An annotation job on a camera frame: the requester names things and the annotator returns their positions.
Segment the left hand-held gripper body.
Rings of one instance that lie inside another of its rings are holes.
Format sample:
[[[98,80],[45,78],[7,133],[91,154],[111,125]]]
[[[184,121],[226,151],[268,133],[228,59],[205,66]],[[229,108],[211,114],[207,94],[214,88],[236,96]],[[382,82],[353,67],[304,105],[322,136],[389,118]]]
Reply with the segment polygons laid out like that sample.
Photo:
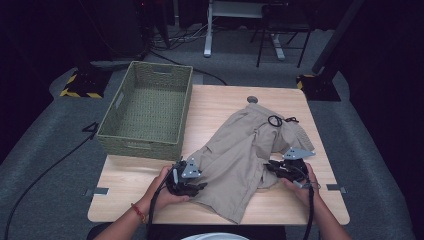
[[[189,196],[191,181],[199,178],[201,171],[198,169],[193,158],[177,161],[171,168],[166,178],[168,191],[176,196]]]

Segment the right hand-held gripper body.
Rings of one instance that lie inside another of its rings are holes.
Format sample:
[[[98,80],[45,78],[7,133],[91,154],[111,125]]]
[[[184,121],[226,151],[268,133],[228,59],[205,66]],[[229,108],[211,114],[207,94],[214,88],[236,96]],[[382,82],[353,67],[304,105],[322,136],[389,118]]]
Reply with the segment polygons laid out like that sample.
[[[308,176],[308,170],[304,159],[314,156],[314,151],[290,147],[283,154],[283,167],[291,176],[291,181],[303,181]]]

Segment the beige shorts with black drawstring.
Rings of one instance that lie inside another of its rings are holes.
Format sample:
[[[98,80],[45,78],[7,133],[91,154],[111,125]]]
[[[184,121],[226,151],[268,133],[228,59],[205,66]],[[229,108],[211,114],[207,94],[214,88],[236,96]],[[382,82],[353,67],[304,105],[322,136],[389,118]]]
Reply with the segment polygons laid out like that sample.
[[[297,120],[259,104],[247,105],[190,156],[202,172],[195,182],[207,184],[194,201],[239,224],[256,190],[277,182],[275,174],[265,169],[271,155],[290,148],[314,149]]]

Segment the green woven basket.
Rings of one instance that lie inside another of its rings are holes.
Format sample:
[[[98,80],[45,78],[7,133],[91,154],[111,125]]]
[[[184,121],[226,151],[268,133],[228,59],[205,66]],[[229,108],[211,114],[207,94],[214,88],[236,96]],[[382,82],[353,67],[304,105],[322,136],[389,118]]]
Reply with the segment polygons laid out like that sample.
[[[109,155],[180,158],[192,94],[190,66],[133,61],[99,126]]]

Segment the person's right hand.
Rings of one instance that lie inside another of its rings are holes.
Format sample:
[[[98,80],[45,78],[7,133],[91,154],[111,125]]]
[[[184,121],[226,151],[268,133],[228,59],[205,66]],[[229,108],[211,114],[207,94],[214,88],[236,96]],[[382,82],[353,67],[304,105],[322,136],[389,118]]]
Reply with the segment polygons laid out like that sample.
[[[323,200],[319,194],[319,184],[311,165],[307,163],[306,167],[308,170],[310,185],[313,188],[313,194],[310,194],[308,189],[300,188],[285,178],[281,178],[280,181],[287,189],[291,190],[306,207],[310,206],[310,197],[313,197],[314,208],[318,209],[323,203]]]

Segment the person's left hand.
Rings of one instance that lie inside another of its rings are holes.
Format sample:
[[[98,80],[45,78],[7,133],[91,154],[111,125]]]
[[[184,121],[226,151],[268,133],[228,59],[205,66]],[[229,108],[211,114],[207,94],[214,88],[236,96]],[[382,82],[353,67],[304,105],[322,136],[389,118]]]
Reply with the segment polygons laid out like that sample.
[[[171,166],[165,166],[161,169],[158,176],[156,176],[149,187],[147,188],[145,194],[143,197],[136,203],[136,206],[139,208],[139,210],[147,214],[150,210],[151,200],[153,199],[155,192],[159,189],[159,186],[161,185],[162,181],[166,178],[169,170],[171,169]],[[163,188],[159,191],[159,194],[157,196],[156,202],[155,202],[155,211],[159,211],[162,208],[166,207],[170,204],[177,204],[182,202],[187,202],[190,199],[189,196],[176,196],[172,195],[167,188]]]

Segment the grey tape strip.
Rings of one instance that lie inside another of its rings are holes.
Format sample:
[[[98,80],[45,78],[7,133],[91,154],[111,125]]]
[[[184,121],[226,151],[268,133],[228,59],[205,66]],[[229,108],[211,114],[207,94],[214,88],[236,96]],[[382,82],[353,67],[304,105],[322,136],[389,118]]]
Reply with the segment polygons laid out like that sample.
[[[328,191],[339,191],[342,194],[346,194],[347,190],[345,187],[340,186],[338,184],[326,184],[327,190]]]
[[[86,197],[93,197],[96,195],[107,195],[109,192],[109,188],[103,188],[103,187],[96,187],[93,189],[86,189],[83,193],[83,196]]]

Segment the yellow black striped stand base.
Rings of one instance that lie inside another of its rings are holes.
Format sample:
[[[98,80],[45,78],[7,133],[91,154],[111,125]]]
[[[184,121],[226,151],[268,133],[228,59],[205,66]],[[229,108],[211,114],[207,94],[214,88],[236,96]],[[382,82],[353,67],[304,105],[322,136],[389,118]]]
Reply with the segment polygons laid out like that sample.
[[[323,80],[317,75],[299,75],[296,86],[308,101],[340,101],[340,96],[331,81]]]
[[[103,98],[111,75],[111,71],[94,70],[83,72],[75,70],[60,95],[78,98]]]

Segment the slanted black stand pole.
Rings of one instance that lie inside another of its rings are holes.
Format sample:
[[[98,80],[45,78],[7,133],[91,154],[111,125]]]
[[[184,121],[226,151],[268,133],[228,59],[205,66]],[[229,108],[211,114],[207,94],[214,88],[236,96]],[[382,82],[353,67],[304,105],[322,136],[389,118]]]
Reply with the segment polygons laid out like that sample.
[[[316,27],[319,30],[333,30],[333,34],[312,67],[314,73],[320,73],[330,64],[337,45],[363,2],[364,0],[325,0],[319,8]]]

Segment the black chair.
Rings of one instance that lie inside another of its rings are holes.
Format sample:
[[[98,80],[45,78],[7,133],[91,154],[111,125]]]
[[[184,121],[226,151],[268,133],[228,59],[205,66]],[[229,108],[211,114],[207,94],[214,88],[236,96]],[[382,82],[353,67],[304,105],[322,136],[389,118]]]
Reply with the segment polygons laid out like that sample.
[[[265,39],[269,38],[272,42],[270,48],[274,50],[283,50],[284,48],[300,50],[296,65],[299,68],[314,29],[315,15],[315,11],[309,9],[304,0],[270,0],[263,5],[261,19],[251,38],[251,41],[254,41],[256,35],[260,34],[256,66],[260,66],[262,52],[266,48]],[[299,33],[306,34],[303,44],[291,46],[291,42]]]

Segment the white desk frame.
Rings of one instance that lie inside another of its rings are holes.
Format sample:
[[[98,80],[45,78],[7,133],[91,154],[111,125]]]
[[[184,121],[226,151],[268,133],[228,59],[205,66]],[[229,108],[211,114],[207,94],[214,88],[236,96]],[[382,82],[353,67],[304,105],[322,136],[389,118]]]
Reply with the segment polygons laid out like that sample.
[[[215,17],[260,19],[262,17],[262,6],[263,3],[260,3],[259,0],[253,2],[247,0],[208,0],[207,33],[203,56],[208,58],[212,55],[212,24]]]

